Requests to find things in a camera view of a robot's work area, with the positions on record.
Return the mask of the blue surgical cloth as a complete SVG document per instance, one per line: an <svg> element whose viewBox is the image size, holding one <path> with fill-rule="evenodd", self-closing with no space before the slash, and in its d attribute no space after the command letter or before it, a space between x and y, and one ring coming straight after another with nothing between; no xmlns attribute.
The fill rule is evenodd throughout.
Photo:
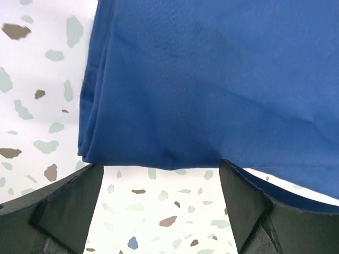
<svg viewBox="0 0 339 254"><path fill-rule="evenodd" d="M99 1L78 154L228 160L338 198L338 1Z"/></svg>

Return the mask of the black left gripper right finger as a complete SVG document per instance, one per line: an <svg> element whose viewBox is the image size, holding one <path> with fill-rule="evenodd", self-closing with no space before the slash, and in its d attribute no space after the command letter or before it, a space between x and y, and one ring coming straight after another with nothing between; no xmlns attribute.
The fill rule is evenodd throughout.
<svg viewBox="0 0 339 254"><path fill-rule="evenodd" d="M338 206L289 192L228 160L219 175L238 253L338 253Z"/></svg>

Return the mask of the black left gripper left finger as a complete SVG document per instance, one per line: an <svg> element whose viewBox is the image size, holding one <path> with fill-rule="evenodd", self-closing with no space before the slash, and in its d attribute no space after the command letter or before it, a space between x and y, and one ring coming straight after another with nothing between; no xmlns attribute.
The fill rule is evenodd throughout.
<svg viewBox="0 0 339 254"><path fill-rule="evenodd" d="M103 167L75 173L1 204L1 253L83 253Z"/></svg>

